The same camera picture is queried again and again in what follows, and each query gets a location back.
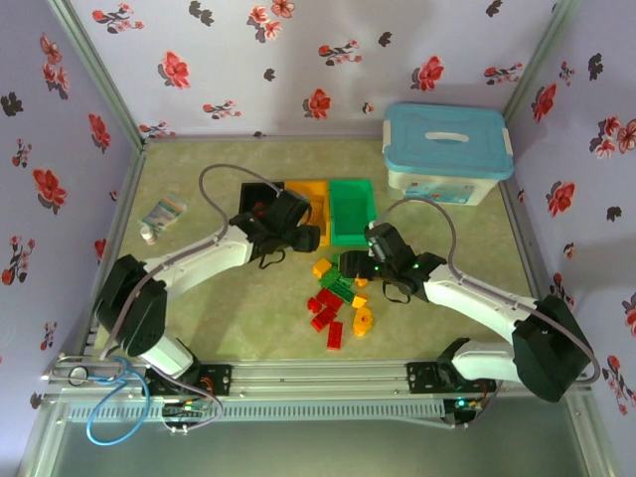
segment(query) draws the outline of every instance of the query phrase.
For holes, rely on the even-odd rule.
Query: gray cable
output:
[[[405,202],[411,202],[411,201],[416,201],[416,202],[424,202],[425,204],[429,204],[431,206],[433,206],[435,209],[437,209],[442,216],[444,216],[444,218],[446,219],[446,221],[448,222],[448,226],[450,227],[450,234],[451,234],[451,245],[450,245],[450,251],[448,252],[448,268],[450,269],[451,273],[455,276],[455,278],[457,278],[458,280],[460,280],[460,283],[464,283],[465,285],[467,285],[469,288],[472,288],[473,290],[479,292],[479,293],[483,293],[487,296],[490,296],[491,298],[495,299],[495,300],[502,300],[504,303],[506,303],[507,305],[511,306],[511,307],[517,307],[529,314],[535,315],[537,318],[543,320],[544,322],[548,323],[550,326],[552,326],[553,328],[555,328],[557,331],[559,331],[560,333],[564,334],[565,336],[567,336],[567,338],[574,344],[576,345],[578,348],[580,348],[580,350],[585,354],[585,356],[589,359],[590,363],[592,364],[592,366],[594,367],[594,374],[592,375],[591,378],[587,378],[581,381],[575,381],[575,383],[577,383],[578,385],[582,385],[582,386],[589,386],[593,383],[596,383],[596,381],[598,380],[598,378],[600,377],[600,365],[598,364],[598,360],[596,359],[596,357],[594,356],[594,352],[589,348],[589,346],[587,346],[585,343],[583,343],[580,339],[578,339],[577,336],[575,336],[572,332],[570,332],[569,330],[565,329],[560,323],[556,322],[555,320],[553,320],[552,318],[550,318],[549,316],[546,316],[544,313],[542,313],[541,311],[535,310],[529,306],[526,306],[522,303],[517,303],[515,302],[515,300],[511,300],[508,296],[506,295],[502,295],[500,293],[497,293],[496,291],[492,291],[488,288],[485,288],[483,286],[481,286],[479,283],[475,283],[473,281],[471,281],[470,279],[467,279],[457,268],[455,268],[455,264],[453,262],[453,258],[455,255],[455,249],[457,247],[457,230],[455,229],[455,225],[453,224],[452,219],[450,218],[450,216],[448,215],[448,213],[437,203],[423,198],[423,197],[410,197],[410,198],[404,198],[401,199],[397,202],[395,202],[394,204],[392,204],[388,209],[385,210],[385,212],[380,216],[379,219],[377,219],[374,224],[380,224],[382,222],[386,221],[386,216],[389,214],[390,211],[392,211],[394,208],[396,208],[397,206],[404,204]]]
[[[212,164],[210,166],[205,167],[201,171],[201,173],[199,174],[199,192],[201,192],[201,195],[206,200],[206,202],[208,204],[210,204],[210,207],[212,207],[215,211],[217,211],[221,215],[221,218],[223,220],[223,227],[221,228],[221,231],[218,234],[216,234],[216,235],[212,235],[208,241],[205,241],[205,242],[201,243],[200,245],[195,246],[194,248],[191,248],[191,249],[188,249],[188,250],[184,250],[181,253],[177,253],[175,256],[172,256],[172,257],[168,258],[166,261],[164,261],[163,263],[160,263],[159,265],[154,267],[152,270],[150,270],[146,275],[144,275],[144,277],[141,280],[139,280],[139,282],[134,286],[132,291],[128,294],[128,297],[126,298],[126,301],[124,302],[123,306],[121,307],[121,311],[119,312],[119,316],[117,316],[117,320],[115,321],[115,324],[112,327],[112,330],[110,331],[110,335],[108,336],[108,339],[106,340],[106,344],[104,345],[103,350],[101,351],[101,354],[99,355],[99,358],[102,361],[106,359],[106,356],[108,354],[108,350],[110,349],[110,346],[112,345],[112,342],[114,341],[115,337],[117,336],[117,333],[119,333],[119,330],[121,329],[121,325],[123,324],[123,320],[126,317],[126,314],[128,313],[128,310],[132,306],[132,302],[137,297],[137,294],[139,293],[141,288],[143,288],[143,286],[146,283],[148,283],[148,281],[150,281],[152,279],[152,277],[155,276],[160,271],[162,271],[164,269],[167,269],[168,267],[174,265],[176,262],[178,262],[179,260],[181,260],[183,258],[186,258],[186,257],[188,257],[188,256],[190,256],[190,255],[192,255],[194,253],[198,253],[199,251],[205,250],[206,248],[209,248],[209,247],[215,245],[228,232],[228,228],[230,226],[230,220],[228,219],[228,215],[223,211],[223,209],[221,209],[221,207],[219,207],[210,198],[210,196],[208,196],[208,193],[206,192],[206,188],[204,187],[204,184],[203,184],[203,180],[204,180],[206,174],[209,171],[211,171],[213,169],[222,168],[222,167],[223,168],[227,168],[227,169],[236,169],[237,171],[242,171],[242,172],[245,172],[247,174],[252,175],[256,179],[258,179],[260,182],[263,182],[264,184],[267,184],[274,191],[276,191],[276,196],[278,196],[280,194],[280,192],[281,192],[280,189],[278,187],[276,187],[276,185],[273,182],[268,181],[267,179],[265,179],[261,175],[256,174],[255,172],[250,171],[249,169],[245,169],[244,167],[241,167],[241,166],[237,166],[237,165],[234,165],[234,164]]]

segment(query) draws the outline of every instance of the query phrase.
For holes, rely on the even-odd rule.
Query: yellow lego brick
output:
[[[320,246],[331,243],[331,212],[327,181],[286,181],[285,189],[306,197],[311,204],[309,224],[320,228]]]
[[[366,293],[356,293],[351,306],[353,306],[354,308],[362,308],[367,304],[367,300],[369,300],[369,296]]]
[[[331,269],[331,261],[327,258],[321,258],[314,264],[313,272],[318,279],[322,278],[325,273]]]
[[[359,276],[354,278],[354,281],[360,288],[364,288],[369,284],[369,280],[367,278],[360,278]]]
[[[374,324],[374,315],[366,306],[356,310],[354,318],[354,335],[365,336]]]

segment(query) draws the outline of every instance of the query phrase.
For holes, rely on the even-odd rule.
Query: floral wallpaper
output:
[[[593,391],[624,475],[636,467],[634,22],[631,0],[582,2],[509,124],[515,207],[537,237],[547,291],[568,303],[601,363]]]
[[[503,110],[555,1],[70,3],[143,136],[263,137],[379,134],[398,101]]]
[[[0,405],[11,412],[0,429],[2,476],[15,475],[43,399],[40,376],[86,307],[133,150],[47,4],[7,2]]]

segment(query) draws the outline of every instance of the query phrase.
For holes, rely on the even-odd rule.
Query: robotic arm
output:
[[[211,246],[204,246],[212,242],[206,238],[145,262],[124,256],[107,277],[94,314],[112,333],[131,291],[146,280],[115,330],[114,339],[128,356],[140,357],[182,383],[196,383],[201,363],[165,329],[168,302],[228,268],[256,259],[262,265],[264,258],[275,252],[284,258],[284,250],[289,247],[314,251],[320,230],[298,226],[309,209],[305,199],[282,191],[264,211],[232,218],[227,228],[213,235],[218,239]],[[503,343],[461,338],[440,355],[437,362],[441,378],[454,389],[481,379],[513,381],[523,383],[539,398],[556,402],[590,363],[590,356],[593,358],[574,317],[558,298],[547,296],[536,301],[519,297],[460,273],[452,261],[448,263],[428,252],[415,255],[391,224],[373,224],[365,229],[365,236],[369,251],[341,255],[344,276],[380,279],[385,295],[392,285],[403,296],[403,303],[415,297],[452,308],[504,338]],[[190,253],[175,261],[186,251]],[[175,262],[147,276],[166,260]]]
[[[562,300],[516,296],[453,270],[437,255],[415,255],[391,224],[366,228],[365,235],[369,252],[341,255],[344,276],[380,279],[385,295],[393,285],[404,297],[403,303],[415,297],[452,308],[506,340],[488,344],[456,340],[438,359],[450,384],[479,379],[519,382],[539,398],[556,402],[590,363],[570,337],[528,312],[543,313],[589,347]]]
[[[165,329],[166,306],[186,290],[235,266],[284,250],[314,251],[320,229],[298,226],[309,203],[292,192],[282,191],[273,204],[260,213],[239,214],[212,246],[194,251],[155,274],[139,291],[118,330],[115,340],[130,357],[140,357],[166,375],[192,384],[198,380],[201,364],[178,339]],[[221,231],[213,234],[218,237]],[[157,265],[171,256],[202,248],[205,238],[175,253],[136,260],[120,258],[113,266],[94,306],[94,314],[110,333],[132,289]]]

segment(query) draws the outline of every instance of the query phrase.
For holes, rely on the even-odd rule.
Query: cable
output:
[[[152,277],[155,276],[160,271],[162,271],[164,269],[167,269],[168,267],[172,266],[173,264],[175,264],[179,260],[181,260],[183,258],[186,258],[187,256],[190,256],[190,255],[192,255],[194,253],[198,253],[199,251],[205,250],[206,248],[209,248],[209,247],[215,245],[228,232],[228,228],[230,227],[230,219],[228,219],[228,215],[224,212],[223,209],[221,209],[221,207],[219,207],[210,198],[210,196],[208,196],[208,193],[206,192],[206,188],[204,187],[204,184],[203,184],[203,180],[204,180],[206,174],[209,171],[211,171],[213,169],[223,168],[223,167],[228,168],[228,169],[236,169],[238,171],[242,171],[242,172],[245,172],[247,174],[250,174],[253,177],[255,177],[256,179],[258,179],[260,182],[263,182],[263,183],[267,184],[274,191],[276,191],[276,197],[278,195],[280,195],[281,190],[278,187],[276,187],[276,185],[273,182],[265,179],[264,177],[262,177],[259,174],[256,174],[253,171],[250,171],[249,169],[245,169],[244,167],[237,166],[237,165],[234,165],[234,164],[212,164],[210,166],[205,167],[201,171],[201,173],[199,174],[199,192],[201,192],[201,195],[206,200],[206,202],[210,205],[210,207],[212,207],[215,211],[217,211],[221,215],[221,219],[223,220],[223,227],[221,228],[221,231],[218,234],[216,234],[216,235],[212,235],[210,237],[210,239],[205,241],[204,243],[201,243],[200,245],[195,246],[193,248],[189,248],[187,250],[184,250],[181,253],[177,253],[175,256],[171,256],[166,261],[164,261],[163,263],[160,263],[159,265],[154,267],[152,270],[150,270],[146,275],[144,275],[143,278],[141,278],[141,280],[139,280],[139,282],[137,282],[137,284],[134,286],[132,291],[128,294],[128,297],[126,298],[126,301],[123,303],[123,306],[121,307],[121,311],[119,311],[119,316],[117,316],[117,320],[115,321],[115,323],[114,323],[114,325],[113,325],[113,327],[112,327],[112,329],[110,331],[110,335],[108,336],[108,339],[106,340],[106,344],[104,345],[103,350],[102,350],[101,354],[99,355],[99,358],[101,360],[104,360],[106,358],[106,355],[108,353],[107,350],[112,345],[112,342],[114,341],[115,337],[117,336],[117,333],[119,333],[119,330],[121,329],[121,325],[123,324],[123,320],[124,320],[126,314],[128,313],[128,310],[132,306],[132,302],[137,297],[137,294],[139,293],[141,288],[143,288],[143,286],[146,283],[148,283],[148,281],[150,281],[152,279]]]
[[[223,403],[219,400],[219,398],[218,398],[218,397],[216,397],[215,395],[213,395],[213,394],[211,394],[211,393],[208,393],[207,391],[204,391],[204,390],[202,390],[202,389],[200,389],[200,388],[197,388],[197,387],[195,387],[195,386],[191,386],[191,385],[188,385],[187,383],[183,383],[183,382],[181,382],[181,381],[179,381],[179,380],[175,380],[172,376],[167,375],[166,373],[164,373],[163,371],[161,371],[159,368],[155,368],[155,367],[153,366],[153,367],[152,367],[152,369],[153,369],[153,370],[154,370],[154,371],[155,371],[155,372],[156,372],[159,376],[161,376],[161,378],[163,378],[164,380],[169,381],[170,383],[172,383],[172,384],[174,384],[174,385],[177,385],[177,386],[179,386],[180,388],[183,388],[183,389],[185,389],[185,390],[192,391],[193,393],[196,393],[196,394],[198,394],[198,395],[201,395],[201,396],[203,396],[203,397],[205,397],[205,398],[210,398],[213,402],[215,402],[215,403],[216,403],[216,405],[219,407],[219,410],[220,410],[220,411],[219,411],[219,413],[217,413],[217,414],[213,414],[210,418],[208,418],[208,419],[206,419],[206,420],[203,420],[203,421],[201,421],[201,422],[197,422],[196,424],[192,424],[192,425],[185,426],[185,427],[183,427],[182,429],[179,429],[179,428],[177,428],[176,426],[170,427],[170,426],[166,423],[165,419],[163,419],[163,418],[162,418],[162,419],[161,419],[161,421],[163,422],[163,425],[164,425],[164,426],[165,426],[168,430],[170,430],[170,431],[171,431],[171,432],[173,432],[173,433],[175,433],[175,432],[178,432],[178,433],[187,433],[187,432],[189,432],[190,430],[195,430],[195,429],[198,429],[198,428],[203,427],[203,426],[205,426],[205,425],[211,424],[211,423],[213,423],[214,421],[219,420],[221,417],[223,417],[223,414],[224,414],[224,407],[223,407]]]
[[[425,204],[429,204],[431,206],[433,206],[435,209],[437,209],[442,216],[444,216],[444,218],[446,219],[446,221],[448,222],[448,226],[450,227],[450,234],[451,234],[451,245],[450,245],[450,251],[448,252],[448,268],[450,269],[451,273],[455,276],[455,278],[457,278],[458,280],[460,280],[460,282],[463,282],[464,284],[466,284],[469,288],[472,288],[473,290],[479,292],[479,293],[483,293],[487,296],[490,296],[491,298],[495,299],[495,300],[502,300],[504,303],[506,303],[509,306],[512,306],[513,308],[516,306],[519,309],[536,316],[537,318],[543,320],[544,322],[548,323],[550,326],[552,326],[553,328],[555,328],[557,331],[559,331],[560,333],[562,333],[563,335],[565,335],[574,345],[576,345],[587,357],[587,359],[589,359],[590,363],[592,364],[593,368],[594,368],[594,373],[592,375],[591,378],[587,378],[581,381],[575,381],[575,383],[577,383],[580,386],[588,386],[591,385],[593,383],[595,383],[598,378],[600,377],[600,365],[598,363],[598,360],[596,359],[596,357],[594,356],[594,352],[589,348],[589,346],[587,346],[585,343],[583,343],[577,336],[575,336],[572,332],[570,332],[569,330],[565,329],[560,323],[558,323],[557,321],[553,320],[552,318],[550,318],[549,316],[545,315],[544,313],[542,313],[541,311],[535,310],[529,306],[526,306],[522,303],[517,303],[515,302],[515,300],[511,300],[508,296],[506,295],[502,295],[500,293],[497,293],[496,291],[490,290],[488,288],[485,288],[484,286],[475,283],[473,281],[471,281],[470,279],[467,279],[457,268],[455,268],[455,264],[453,263],[453,258],[455,255],[455,248],[457,247],[457,230],[455,229],[455,225],[453,224],[452,219],[450,218],[450,216],[448,215],[448,213],[437,203],[423,198],[423,197],[409,197],[409,198],[404,198],[401,199],[397,202],[395,202],[394,204],[392,204],[388,209],[385,210],[385,212],[380,216],[379,219],[377,219],[374,222],[374,225],[380,224],[382,222],[385,221],[385,217],[389,214],[390,211],[392,211],[394,208],[396,208],[397,206],[404,204],[405,202],[411,202],[411,201],[417,201],[417,202],[424,202]]]
[[[90,413],[90,416],[88,417],[88,421],[86,422],[86,436],[88,437],[88,440],[90,440],[90,442],[92,442],[93,444],[101,445],[101,446],[115,445],[115,444],[118,444],[118,443],[123,442],[124,440],[126,440],[128,437],[130,437],[132,434],[134,434],[137,431],[137,429],[139,429],[139,427],[141,426],[143,421],[148,416],[148,412],[150,411],[150,390],[148,390],[148,385],[146,384],[145,378],[143,376],[141,376],[140,373],[138,373],[137,371],[132,369],[132,367],[130,365],[130,362],[128,360],[126,360],[125,358],[121,358],[119,356],[114,356],[111,359],[113,361],[118,361],[119,363],[123,364],[123,366],[124,366],[124,371],[121,373],[121,375],[116,380],[114,380],[113,378],[106,378],[106,377],[103,377],[103,376],[89,376],[88,377],[91,381],[97,383],[98,385],[102,385],[102,386],[110,386],[110,385],[119,384],[119,386],[117,386],[114,390],[112,390],[110,393],[108,393],[95,406],[95,408]],[[137,419],[137,422],[135,422],[135,425],[133,425],[132,429],[130,429],[128,432],[126,432],[121,437],[118,437],[118,438],[113,439],[113,440],[99,440],[99,439],[97,439],[95,436],[92,435],[92,423],[93,423],[94,419],[99,414],[99,411],[101,410],[101,408],[104,407],[105,404],[114,395],[116,395],[122,389],[124,389],[126,386],[128,386],[128,381],[126,380],[126,378],[130,378],[130,377],[133,377],[133,378],[136,378],[137,380],[139,380],[139,382],[141,383],[141,387],[143,388],[144,394],[146,396],[146,402],[145,402],[145,405],[143,407],[143,411],[141,412],[141,415],[139,416],[139,419]]]

